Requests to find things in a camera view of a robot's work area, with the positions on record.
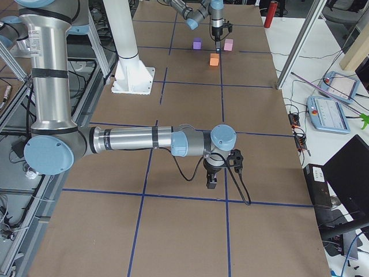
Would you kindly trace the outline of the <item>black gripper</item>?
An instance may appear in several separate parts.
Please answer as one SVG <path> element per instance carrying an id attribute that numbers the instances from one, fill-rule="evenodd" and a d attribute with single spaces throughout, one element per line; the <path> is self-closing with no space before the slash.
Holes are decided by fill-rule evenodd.
<path id="1" fill-rule="evenodd" d="M 216 173 L 226 168 L 227 156 L 217 152 L 204 155 L 203 165 L 206 169 L 206 187 L 207 189 L 215 189 L 217 186 Z"/>
<path id="2" fill-rule="evenodd" d="M 221 51 L 221 36 L 223 35 L 223 27 L 211 27 L 210 36 L 215 41 L 216 52 Z"/>

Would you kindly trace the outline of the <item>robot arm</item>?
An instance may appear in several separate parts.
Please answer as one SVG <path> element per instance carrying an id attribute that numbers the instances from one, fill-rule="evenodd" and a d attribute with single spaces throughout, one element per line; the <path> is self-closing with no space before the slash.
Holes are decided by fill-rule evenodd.
<path id="1" fill-rule="evenodd" d="M 31 48 L 31 77 L 36 100 L 36 122 L 24 157 L 36 171 L 57 175 L 71 168 L 76 160 L 102 151 L 163 149 L 176 156 L 201 156 L 207 171 L 207 188 L 217 184 L 216 173 L 230 169 L 240 152 L 233 149 L 236 132 L 228 125 L 211 131 L 197 131 L 183 124 L 177 127 L 123 129 L 81 128 L 71 118 L 67 32 L 74 21 L 89 15 L 88 1 L 15 1 L 21 21 L 28 28 Z M 148 95 L 155 74 L 140 60 L 128 1 L 103 1 L 118 54 L 113 93 Z M 193 10 L 184 1 L 163 1 L 186 20 L 190 29 L 210 16 L 216 44 L 225 25 L 223 1 L 202 1 Z"/>
<path id="2" fill-rule="evenodd" d="M 220 53 L 221 35 L 224 28 L 223 1 L 202 1 L 197 10 L 193 10 L 180 0 L 164 1 L 164 3 L 173 7 L 186 20 L 191 30 L 195 30 L 209 16 L 211 37 L 215 43 L 216 53 Z"/>

